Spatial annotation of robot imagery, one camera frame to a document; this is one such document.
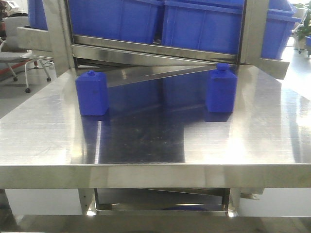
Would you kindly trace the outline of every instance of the metal support bar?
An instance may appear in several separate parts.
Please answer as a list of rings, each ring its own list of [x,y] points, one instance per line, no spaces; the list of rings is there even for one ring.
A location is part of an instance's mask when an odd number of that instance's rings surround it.
[[[269,0],[245,0],[239,64],[258,64],[266,27]]]
[[[165,212],[146,215],[123,212],[105,216],[8,216],[2,232],[54,233],[310,233],[311,218],[298,217],[213,217],[205,213]]]
[[[57,76],[74,67],[71,31],[64,0],[43,0]]]

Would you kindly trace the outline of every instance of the green plant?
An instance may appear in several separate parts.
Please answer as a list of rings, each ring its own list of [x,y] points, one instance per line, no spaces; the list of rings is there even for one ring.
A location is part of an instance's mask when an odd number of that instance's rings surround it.
[[[311,35],[311,1],[307,4],[302,4],[302,3],[295,4],[295,8],[296,9],[299,9],[299,8],[309,9],[306,19],[304,21],[304,26],[299,28],[299,30],[297,31],[298,40],[302,40],[306,36]]]

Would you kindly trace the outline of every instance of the crate stack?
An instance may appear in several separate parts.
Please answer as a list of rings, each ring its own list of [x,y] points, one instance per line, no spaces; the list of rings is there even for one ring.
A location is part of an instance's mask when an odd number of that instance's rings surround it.
[[[47,29],[42,0],[29,0],[30,26]],[[243,0],[69,0],[73,33],[237,54]],[[288,0],[270,0],[262,57],[280,59],[295,22]]]

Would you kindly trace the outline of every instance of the potted plant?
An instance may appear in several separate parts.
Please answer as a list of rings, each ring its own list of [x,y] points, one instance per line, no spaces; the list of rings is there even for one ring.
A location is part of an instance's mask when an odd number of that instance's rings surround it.
[[[304,21],[304,26],[299,28],[297,31],[298,40],[300,44],[300,48],[304,49],[306,44],[305,37],[311,35],[311,1],[306,4],[298,3],[295,4],[296,9],[306,8],[309,9],[307,16]]]

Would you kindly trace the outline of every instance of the stainless steel tabletop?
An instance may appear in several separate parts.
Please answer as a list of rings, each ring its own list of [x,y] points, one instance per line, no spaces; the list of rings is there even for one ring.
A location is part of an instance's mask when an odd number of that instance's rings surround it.
[[[3,233],[311,233],[309,217],[214,217],[209,212],[105,216],[13,216],[0,212]]]
[[[309,100],[241,66],[234,113],[215,115],[206,71],[128,84],[135,69],[107,73],[104,117],[80,116],[68,71],[2,118],[0,187],[311,187]]]

